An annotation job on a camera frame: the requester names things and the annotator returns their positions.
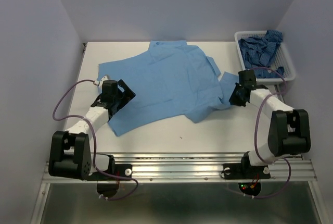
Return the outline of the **light blue long sleeve shirt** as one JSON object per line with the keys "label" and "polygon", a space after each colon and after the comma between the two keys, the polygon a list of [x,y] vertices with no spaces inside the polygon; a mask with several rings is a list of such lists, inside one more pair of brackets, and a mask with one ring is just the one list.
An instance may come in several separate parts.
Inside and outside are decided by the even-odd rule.
{"label": "light blue long sleeve shirt", "polygon": [[165,118],[184,115],[194,123],[230,107],[239,81],[221,73],[213,58],[185,41],[151,41],[147,51],[98,65],[98,78],[122,79],[136,96],[109,121],[116,136]]}

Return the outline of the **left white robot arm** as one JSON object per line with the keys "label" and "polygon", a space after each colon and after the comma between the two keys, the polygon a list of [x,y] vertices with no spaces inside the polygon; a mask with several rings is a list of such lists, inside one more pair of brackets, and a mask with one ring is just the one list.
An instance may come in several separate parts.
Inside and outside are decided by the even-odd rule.
{"label": "left white robot arm", "polygon": [[135,93],[123,80],[91,81],[101,93],[84,116],[71,115],[79,121],[65,131],[52,136],[48,173],[50,176],[87,180],[98,172],[104,179],[111,179],[116,172],[114,164],[103,161],[96,169],[96,132],[134,97]]}

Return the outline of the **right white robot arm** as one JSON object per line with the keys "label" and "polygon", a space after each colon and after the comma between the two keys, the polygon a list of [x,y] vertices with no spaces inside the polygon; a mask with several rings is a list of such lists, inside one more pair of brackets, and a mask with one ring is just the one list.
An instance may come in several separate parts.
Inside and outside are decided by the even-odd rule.
{"label": "right white robot arm", "polygon": [[224,164],[223,175],[227,180],[269,179],[268,166],[289,155],[307,153],[311,148],[309,114],[304,109],[294,109],[278,98],[264,85],[257,84],[254,70],[239,72],[239,81],[229,99],[233,106],[252,104],[258,115],[270,119],[266,142],[244,153],[239,163]]}

